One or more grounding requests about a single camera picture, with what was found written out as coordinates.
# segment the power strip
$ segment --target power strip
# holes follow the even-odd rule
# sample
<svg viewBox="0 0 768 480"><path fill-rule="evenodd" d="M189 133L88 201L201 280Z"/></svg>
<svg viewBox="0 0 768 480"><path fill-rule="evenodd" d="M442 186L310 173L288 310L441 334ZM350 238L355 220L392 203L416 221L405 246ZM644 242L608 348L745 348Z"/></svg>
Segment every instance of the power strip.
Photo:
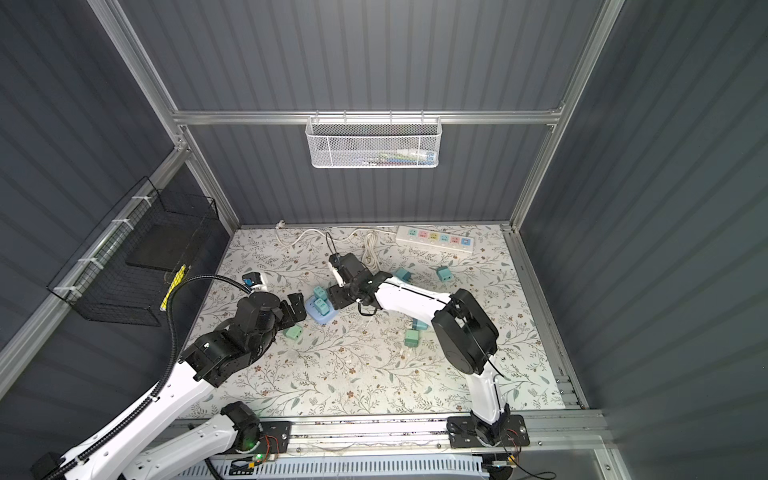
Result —
<svg viewBox="0 0 768 480"><path fill-rule="evenodd" d="M475 251L475 239L453 233L424 230L418 227L400 226L397 229L395 242L399 245L414 245L441 250L443 252L464 253L472 255Z"/></svg>

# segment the floral tablecloth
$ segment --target floral tablecloth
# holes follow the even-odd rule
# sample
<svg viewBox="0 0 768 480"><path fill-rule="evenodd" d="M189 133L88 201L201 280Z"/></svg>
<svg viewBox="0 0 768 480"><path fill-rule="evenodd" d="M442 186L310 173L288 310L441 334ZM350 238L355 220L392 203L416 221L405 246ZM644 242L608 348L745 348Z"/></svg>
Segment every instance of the floral tablecloth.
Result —
<svg viewBox="0 0 768 480"><path fill-rule="evenodd" d="M499 225L434 226L430 230L475 238L475 252L458 256L394 243L379 234L376 252L382 270L412 272L410 283L429 290L472 292L499 330L495 365L508 379L502 394L513 409L561 409L563 402L538 332L531 319L517 273ZM353 228L332 229L334 238ZM395 227L384 230L396 231ZM301 230L281 230L292 242ZM349 242L336 242L341 254L362 256L359 231ZM239 280L251 270L266 276L270 291L281 298L315 286L328 287L326 241L308 233L293 247L279 245L275 230L238 230L218 273ZM435 270L447 266L454 280L442 283ZM231 317L240 298L237 289L215 283L193 326L189 342ZM321 326L309 316L298 340L279 333L266 355L231 376L209 398L182 418L216 415L228 403L242 400L260 416L355 415L379 413L461 412L472 407L464 376L442 354L432 327L421 332L419 346L403 343L411 319L401 313L360 316L347 307Z"/></svg>

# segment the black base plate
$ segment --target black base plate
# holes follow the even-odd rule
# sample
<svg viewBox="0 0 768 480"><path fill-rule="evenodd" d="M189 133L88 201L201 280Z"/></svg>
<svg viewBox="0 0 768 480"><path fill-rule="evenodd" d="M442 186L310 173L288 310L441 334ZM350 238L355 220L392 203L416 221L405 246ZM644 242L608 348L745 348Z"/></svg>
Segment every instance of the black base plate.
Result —
<svg viewBox="0 0 768 480"><path fill-rule="evenodd" d="M449 427L452 449L472 449L488 446L480 442L476 436L466 433L475 431L475 420L471 416L448 417L448 425L453 425L452 428ZM531 439L528 437L528 429L525 428L525 420L522 416L509 415L507 417L507 421L502 426L502 438L504 445L510 448L513 448L515 445L527 447L531 444Z"/></svg>
<svg viewBox="0 0 768 480"><path fill-rule="evenodd" d="M264 435L269 435L277 440L277 448L275 448L275 441L269 439L270 442L270 455L273 453L285 453L288 451L288 440L290 440L290 426L291 422L261 422L261 427L264 429ZM235 454L234 449L229 449L226 454ZM259 445L256 449L248 455L255 455L257 453L266 453L266 439L263 437L260 439Z"/></svg>

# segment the gray wall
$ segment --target gray wall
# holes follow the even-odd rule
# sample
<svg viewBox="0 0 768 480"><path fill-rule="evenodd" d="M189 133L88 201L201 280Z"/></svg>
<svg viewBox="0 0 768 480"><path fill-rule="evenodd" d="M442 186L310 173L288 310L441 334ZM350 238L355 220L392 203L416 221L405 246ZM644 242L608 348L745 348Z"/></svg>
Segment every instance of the gray wall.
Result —
<svg viewBox="0 0 768 480"><path fill-rule="evenodd" d="M85 1L0 2L0 347L171 148Z"/></svg>
<svg viewBox="0 0 768 480"><path fill-rule="evenodd" d="M123 2L181 110L548 110L600 0ZM243 224L506 220L545 127L445 127L436 169L317 170L301 127L192 127Z"/></svg>
<svg viewBox="0 0 768 480"><path fill-rule="evenodd" d="M242 224L509 220L545 125L449 125L437 168L318 169L299 126L191 128Z"/></svg>
<svg viewBox="0 0 768 480"><path fill-rule="evenodd" d="M764 478L768 4L628 2L522 228L633 478Z"/></svg>
<svg viewBox="0 0 768 480"><path fill-rule="evenodd" d="M200 195L182 167L168 190ZM193 265L213 273L229 235L219 223ZM210 282L191 283L174 302L184 341ZM167 327L90 322L67 315L0 401L0 477L29 480L46 452L66 452L96 432L157 381L167 363Z"/></svg>

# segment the yellow object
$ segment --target yellow object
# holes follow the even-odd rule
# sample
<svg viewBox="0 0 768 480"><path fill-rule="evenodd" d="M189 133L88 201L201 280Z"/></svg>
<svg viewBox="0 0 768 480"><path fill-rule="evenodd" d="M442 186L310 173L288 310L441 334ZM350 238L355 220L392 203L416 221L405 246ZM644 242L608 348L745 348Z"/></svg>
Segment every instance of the yellow object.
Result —
<svg viewBox="0 0 768 480"><path fill-rule="evenodd" d="M173 291L174 288L176 288L176 285L181 283L181 280L184 279L184 275L187 274L187 266L182 265L178 272L176 272L176 276L174 277L174 281L170 283L170 287L168 288L168 293L165 294L165 298L163 298L163 303L160 304L160 311L164 312L167 304L168 304L168 297L170 296L170 292Z"/></svg>

